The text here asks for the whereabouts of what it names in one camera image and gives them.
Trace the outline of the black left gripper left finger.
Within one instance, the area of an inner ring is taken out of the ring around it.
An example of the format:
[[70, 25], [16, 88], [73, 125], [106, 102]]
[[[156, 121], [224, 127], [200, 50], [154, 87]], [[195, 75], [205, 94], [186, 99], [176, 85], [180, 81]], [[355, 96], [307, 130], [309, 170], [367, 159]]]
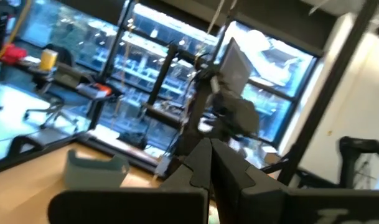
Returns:
[[67, 190], [49, 203], [51, 224], [207, 224], [212, 144], [201, 140], [157, 188]]

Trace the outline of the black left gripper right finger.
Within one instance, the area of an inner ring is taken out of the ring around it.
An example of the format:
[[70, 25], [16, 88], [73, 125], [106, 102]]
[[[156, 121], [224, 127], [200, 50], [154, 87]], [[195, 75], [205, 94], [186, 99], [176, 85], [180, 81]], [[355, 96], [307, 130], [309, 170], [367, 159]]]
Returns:
[[211, 144], [221, 223], [379, 223], [379, 190], [290, 188], [220, 140]]

